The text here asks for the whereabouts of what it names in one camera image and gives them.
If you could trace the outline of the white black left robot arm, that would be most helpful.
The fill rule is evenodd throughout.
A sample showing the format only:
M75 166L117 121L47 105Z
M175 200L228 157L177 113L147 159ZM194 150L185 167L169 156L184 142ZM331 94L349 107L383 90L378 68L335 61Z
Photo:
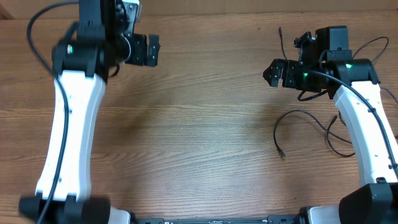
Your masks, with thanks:
M108 80L121 64L155 67L159 36L137 34L139 0L79 0L79 19L52 50L55 111L49 149L35 194L19 213L36 223L135 223L132 212L91 195L96 118Z

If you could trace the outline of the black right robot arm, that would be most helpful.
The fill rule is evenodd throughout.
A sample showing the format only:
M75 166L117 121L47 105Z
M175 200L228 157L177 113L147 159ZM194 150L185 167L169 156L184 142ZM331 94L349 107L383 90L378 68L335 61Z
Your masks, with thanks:
M336 205L303 207L267 223L396 223L397 138L381 100L373 61L356 58L348 29L330 26L294 40L299 58L277 58L264 71L270 86L282 85L312 98L328 95L349 132L361 186Z

